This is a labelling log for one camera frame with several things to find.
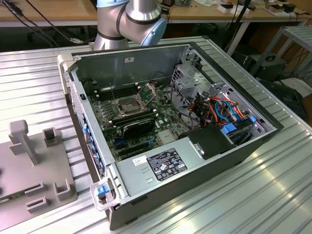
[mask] blue latch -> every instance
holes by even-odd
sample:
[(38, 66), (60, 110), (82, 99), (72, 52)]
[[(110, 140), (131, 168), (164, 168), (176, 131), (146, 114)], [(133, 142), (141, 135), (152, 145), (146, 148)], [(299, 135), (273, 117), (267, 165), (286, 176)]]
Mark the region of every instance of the blue latch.
[(237, 128), (232, 123), (228, 123), (222, 126), (222, 130), (225, 134), (235, 131)]
[(109, 192), (109, 187), (107, 184), (97, 187), (98, 196), (103, 196)]
[(255, 123), (257, 121), (257, 119), (254, 116), (250, 116), (249, 119), (252, 123)]
[(87, 132), (87, 128), (88, 128), (88, 125), (85, 123), (85, 124), (83, 125), (83, 129), (82, 129), (83, 133), (86, 133), (86, 132)]

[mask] wooden desk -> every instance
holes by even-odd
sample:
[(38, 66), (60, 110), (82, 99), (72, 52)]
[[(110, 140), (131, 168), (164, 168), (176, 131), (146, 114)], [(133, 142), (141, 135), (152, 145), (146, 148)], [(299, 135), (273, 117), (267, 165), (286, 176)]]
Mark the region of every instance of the wooden desk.
[[(97, 11), (89, 0), (30, 0), (31, 3), (43, 13), (55, 26), (73, 25), (97, 25)], [(41, 16), (34, 11), (24, 0), (15, 0), (14, 3), (23, 10), (24, 14), (39, 26), (50, 26)], [(251, 22), (289, 22), (298, 21), (299, 26), (305, 25), (308, 15), (276, 17), (265, 11), (264, 5), (256, 5), (255, 11), (250, 11), (242, 19), (233, 42), (228, 50), (232, 55), (239, 41), (244, 35)], [(173, 6), (170, 10), (169, 23), (218, 23), (231, 22), (233, 14), (222, 13), (217, 6), (206, 7), (195, 1), (190, 7)], [(4, 7), (0, 6), (0, 27), (21, 27), (23, 26)]]
[[(97, 25), (98, 13), (90, 0), (29, 0), (56, 26)], [(25, 1), (13, 1), (25, 16), (39, 26), (49, 24)], [(5, 7), (0, 5), (0, 27), (23, 26)]]
[[(266, 21), (306, 21), (310, 18), (308, 15), (300, 15), (298, 19), (295, 16), (282, 16), (276, 17), (266, 10), (264, 10), (265, 5), (256, 4), (256, 9), (250, 11), (249, 14), (243, 16), (242, 21), (252, 20), (257, 22), (266, 22)], [(232, 21), (233, 14), (231, 13), (222, 13), (218, 10), (218, 6), (212, 5), (206, 7), (202, 4), (199, 4), (195, 1), (192, 2), (191, 7), (179, 7), (173, 6), (170, 10), (170, 22), (171, 23), (186, 23), (188, 21), (199, 22), (228, 22)]]

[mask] blue cable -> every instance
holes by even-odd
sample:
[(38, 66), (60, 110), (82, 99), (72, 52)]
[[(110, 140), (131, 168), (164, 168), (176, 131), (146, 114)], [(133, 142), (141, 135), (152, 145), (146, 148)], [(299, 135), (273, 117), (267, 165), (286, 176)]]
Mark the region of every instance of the blue cable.
[(155, 138), (153, 138), (153, 139), (151, 139), (151, 140), (148, 141), (148, 144), (149, 144), (148, 147), (151, 147), (151, 146), (152, 146), (152, 143), (153, 143), (154, 139), (155, 139)]
[(233, 115), (235, 116), (235, 118), (241, 119), (241, 118), (238, 116), (238, 114), (233, 110), (232, 105), (231, 105), (229, 102), (224, 101), (224, 100), (222, 100), (222, 102), (226, 103), (226, 104), (229, 106), (229, 108), (230, 108), (230, 110), (232, 111), (232, 113), (233, 113)]
[(220, 118), (226, 120), (226, 121), (229, 123), (229, 120), (228, 120), (227, 118), (225, 118), (224, 116), (222, 116), (222, 115), (219, 113), (219, 111), (218, 111), (218, 102), (220, 102), (220, 101), (217, 101), (217, 102), (215, 103), (215, 106), (214, 106), (214, 109), (215, 109), (216, 114), (217, 114)]
[[(232, 106), (231, 106), (231, 104), (230, 104), (229, 102), (227, 102), (227, 101), (225, 101), (225, 100), (220, 100), (220, 101), (221, 101), (221, 102), (224, 102), (225, 104), (227, 104), (227, 105), (229, 106), (229, 108), (230, 108), (231, 112), (233, 113), (233, 115), (235, 116), (235, 118), (241, 119), (241, 118), (238, 116), (238, 114), (233, 110), (233, 108), (232, 108)], [(222, 118), (222, 119), (226, 120), (228, 123), (230, 123), (229, 120), (228, 120), (227, 118), (225, 118), (224, 116), (222, 116), (222, 115), (219, 113), (219, 111), (218, 111), (218, 102), (220, 102), (220, 101), (217, 101), (217, 102), (215, 103), (215, 106), (214, 106), (215, 112), (216, 112), (216, 114), (217, 114), (220, 118)]]

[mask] warning label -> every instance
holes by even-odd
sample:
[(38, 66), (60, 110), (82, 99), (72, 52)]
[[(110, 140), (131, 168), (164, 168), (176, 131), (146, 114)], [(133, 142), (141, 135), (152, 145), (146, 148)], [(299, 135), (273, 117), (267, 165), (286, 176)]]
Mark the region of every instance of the warning label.
[(187, 169), (175, 148), (147, 158), (157, 180), (163, 181)]

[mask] grooved aluminum surface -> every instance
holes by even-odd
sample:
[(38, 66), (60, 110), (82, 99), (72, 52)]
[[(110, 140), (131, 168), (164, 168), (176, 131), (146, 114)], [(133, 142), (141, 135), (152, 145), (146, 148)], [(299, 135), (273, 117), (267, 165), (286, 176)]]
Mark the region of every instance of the grooved aluminum surface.
[(312, 51), (312, 27), (285, 27), (282, 33), (305, 49)]
[[(193, 37), (160, 43), (188, 41), (196, 42), (285, 128), (238, 166), (110, 232), (105, 213), (96, 210), (88, 193), (92, 181), (56, 62), (58, 54), (89, 47), (0, 54), (0, 141), (8, 140), (7, 123), (13, 119), (26, 119), (30, 134), (60, 129), (78, 191), (75, 202), (3, 233), (312, 233), (312, 129), (212, 41)], [(208, 66), (203, 69), (213, 74)]]

